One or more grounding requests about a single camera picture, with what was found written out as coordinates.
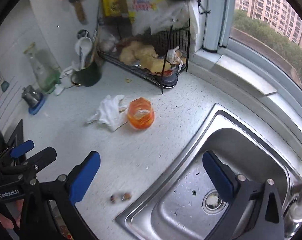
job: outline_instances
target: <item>crumpled tissue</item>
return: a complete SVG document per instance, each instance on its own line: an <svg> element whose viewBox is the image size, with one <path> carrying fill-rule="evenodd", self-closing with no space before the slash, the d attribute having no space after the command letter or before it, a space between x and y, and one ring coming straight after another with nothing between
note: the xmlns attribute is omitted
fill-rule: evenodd
<svg viewBox="0 0 302 240"><path fill-rule="evenodd" d="M88 118L87 123L98 121L98 123L105 123L111 131L118 129L128 121L127 107L120 106L120 101L123 98L124 95L116 95L114 98L107 95L106 98L101 101L97 113Z"/></svg>

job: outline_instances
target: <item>metal container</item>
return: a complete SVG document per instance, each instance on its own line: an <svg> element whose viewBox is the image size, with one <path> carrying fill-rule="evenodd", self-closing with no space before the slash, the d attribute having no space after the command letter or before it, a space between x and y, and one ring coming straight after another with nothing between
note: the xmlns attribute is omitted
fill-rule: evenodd
<svg viewBox="0 0 302 240"><path fill-rule="evenodd" d="M35 91L31 85L28 85L22 90L23 92L21 94L21 98L23 98L27 102L30 108L34 108L36 105L38 105L43 97L42 93Z"/></svg>

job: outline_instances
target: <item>glass bottle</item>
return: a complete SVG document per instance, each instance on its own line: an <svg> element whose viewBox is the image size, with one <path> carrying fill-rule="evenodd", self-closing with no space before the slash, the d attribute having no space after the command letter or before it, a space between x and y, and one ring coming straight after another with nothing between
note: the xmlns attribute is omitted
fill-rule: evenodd
<svg viewBox="0 0 302 240"><path fill-rule="evenodd" d="M36 77L36 81L39 87L47 94L50 94L55 89L55 84L59 83L60 72L57 69L53 69L49 65L41 64L36 58L36 44L33 42L30 46L24 51L24 54L27 56L33 73Z"/></svg>
<svg viewBox="0 0 302 240"><path fill-rule="evenodd" d="M145 98L138 98L129 104L128 120L137 129L146 129L154 121L154 110L151 102Z"/></svg>
<svg viewBox="0 0 302 240"><path fill-rule="evenodd" d="M101 0L105 21L128 17L126 0Z"/></svg>

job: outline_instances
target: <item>bread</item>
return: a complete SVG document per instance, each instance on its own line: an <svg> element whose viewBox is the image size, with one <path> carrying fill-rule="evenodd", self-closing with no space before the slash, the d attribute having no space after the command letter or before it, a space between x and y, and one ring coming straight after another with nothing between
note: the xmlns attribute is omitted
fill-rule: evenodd
<svg viewBox="0 0 302 240"><path fill-rule="evenodd" d="M132 65L133 62L137 61L134 57L134 50L142 47L143 44L139 41L131 41L130 45L124 47L119 56L119 61L126 65Z"/></svg>
<svg viewBox="0 0 302 240"><path fill-rule="evenodd" d="M134 50L130 46L124 47L119 56L119 61L126 65L132 65L132 63L136 61L134 57Z"/></svg>
<svg viewBox="0 0 302 240"><path fill-rule="evenodd" d="M144 56L152 56L154 58L157 58L158 54L156 54L152 45L143 45L140 48L134 50L134 56L137 59L142 59Z"/></svg>
<svg viewBox="0 0 302 240"><path fill-rule="evenodd" d="M141 68L147 68L152 73L162 72L164 59L154 58L150 55L144 55L140 59ZM165 62L164 71L169 70L171 65L169 62Z"/></svg>

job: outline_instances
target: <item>stainless steel sink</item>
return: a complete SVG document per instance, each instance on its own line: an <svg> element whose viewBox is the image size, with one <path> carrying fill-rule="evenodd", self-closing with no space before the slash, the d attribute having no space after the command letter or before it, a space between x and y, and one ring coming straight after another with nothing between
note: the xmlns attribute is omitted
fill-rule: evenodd
<svg viewBox="0 0 302 240"><path fill-rule="evenodd" d="M290 176L298 174L286 168L281 154L265 138L216 104L183 152L116 221L139 239L205 239L228 206L203 168L202 155L207 150L235 174L262 183L273 179L286 207ZM247 206L234 236L241 234L253 204Z"/></svg>

